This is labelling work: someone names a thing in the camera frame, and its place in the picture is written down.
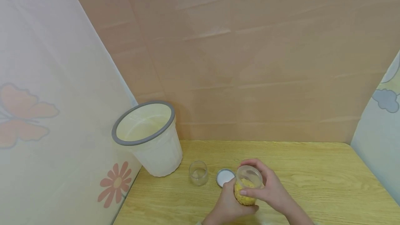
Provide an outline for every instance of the orange butterfly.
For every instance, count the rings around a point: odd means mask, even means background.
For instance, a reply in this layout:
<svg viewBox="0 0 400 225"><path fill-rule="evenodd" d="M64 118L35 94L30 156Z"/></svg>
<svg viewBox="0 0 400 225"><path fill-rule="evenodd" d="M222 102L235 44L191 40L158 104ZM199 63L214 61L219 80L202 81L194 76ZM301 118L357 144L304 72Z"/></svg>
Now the orange butterfly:
<svg viewBox="0 0 400 225"><path fill-rule="evenodd" d="M28 90L19 89L11 83L0 88L0 148L13 147L18 139L39 141L50 133L47 127L37 125L37 119L58 115L54 104L39 102L39 98Z"/></svg>

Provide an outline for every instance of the gray bucket rim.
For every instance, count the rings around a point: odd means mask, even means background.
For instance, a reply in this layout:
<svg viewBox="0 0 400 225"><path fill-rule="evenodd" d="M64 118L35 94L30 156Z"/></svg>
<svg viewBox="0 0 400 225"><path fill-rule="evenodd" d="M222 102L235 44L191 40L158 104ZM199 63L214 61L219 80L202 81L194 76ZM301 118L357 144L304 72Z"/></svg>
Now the gray bucket rim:
<svg viewBox="0 0 400 225"><path fill-rule="evenodd" d="M140 140L136 140L136 141L124 141L118 138L117 136L117 128L119 123L127 116L129 115L132 111L139 109L140 107L146 106L146 105L150 105L150 104L155 104L155 103L159 103L159 104L164 104L165 106L168 106L171 109L171 116L169 117L169 120L166 122L166 124L160 128L156 133L142 138ZM133 107L132 109L128 110L127 112L125 112L122 116L120 116L118 118L118 120L114 123L114 126L111 130L111 136L113 138L113 140L123 146L135 146L135 145L139 145L139 144L143 144L143 143L147 143L148 141L153 140L154 138L158 137L159 135L161 135L164 131L166 131L166 129L171 126L171 124L173 123L175 119L175 109L172 106L172 104L170 104L169 102L166 101L149 101L149 102L144 102L141 103L135 107Z"/></svg>

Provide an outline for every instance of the white plastic bucket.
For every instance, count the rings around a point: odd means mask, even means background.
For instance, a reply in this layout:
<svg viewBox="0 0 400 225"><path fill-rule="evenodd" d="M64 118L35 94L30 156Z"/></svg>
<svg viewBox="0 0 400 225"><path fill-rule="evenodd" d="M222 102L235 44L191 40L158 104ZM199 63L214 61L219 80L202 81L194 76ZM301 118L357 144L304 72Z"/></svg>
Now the white plastic bucket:
<svg viewBox="0 0 400 225"><path fill-rule="evenodd" d="M168 102L145 102L130 109L115 122L111 135L116 143L131 146L132 153L153 176L169 175L181 164L175 110Z"/></svg>

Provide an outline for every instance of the gray cloud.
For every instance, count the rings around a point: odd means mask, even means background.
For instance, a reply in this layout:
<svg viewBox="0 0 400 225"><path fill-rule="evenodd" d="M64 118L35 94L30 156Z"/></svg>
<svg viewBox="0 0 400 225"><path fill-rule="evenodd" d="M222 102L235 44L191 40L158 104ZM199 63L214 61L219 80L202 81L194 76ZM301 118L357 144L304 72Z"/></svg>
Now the gray cloud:
<svg viewBox="0 0 400 225"><path fill-rule="evenodd" d="M390 113L395 113L399 110L397 94L394 91L377 89L373 94L373 99L377 101L377 105L381 109L386 109Z"/></svg>

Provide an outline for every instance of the hand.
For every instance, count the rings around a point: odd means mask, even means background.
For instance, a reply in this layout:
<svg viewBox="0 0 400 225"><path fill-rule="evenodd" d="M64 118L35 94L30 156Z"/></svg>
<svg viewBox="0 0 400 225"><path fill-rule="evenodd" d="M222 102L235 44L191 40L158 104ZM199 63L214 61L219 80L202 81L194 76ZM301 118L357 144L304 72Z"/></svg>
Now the hand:
<svg viewBox="0 0 400 225"><path fill-rule="evenodd" d="M258 169L263 176L264 187L261 189L242 189L240 191L241 195L265 201L269 206L283 215L287 215L297 205L275 172L259 159L245 160L241 162L240 166L242 165L250 165Z"/></svg>
<svg viewBox="0 0 400 225"><path fill-rule="evenodd" d="M237 202L233 186L235 185L235 178L227 183L224 183L223 190L219 196L214 209L204 219L202 225L221 225L224 223L233 222L239 217L245 215L252 215L258 211L259 207L243 206Z"/></svg>
<svg viewBox="0 0 400 225"><path fill-rule="evenodd" d="M261 173L264 187L261 189L242 189L241 195L265 201L276 211L286 216L290 225L313 225L307 213L296 203L286 191L275 172L259 159L248 159L242 165L255 167Z"/></svg>

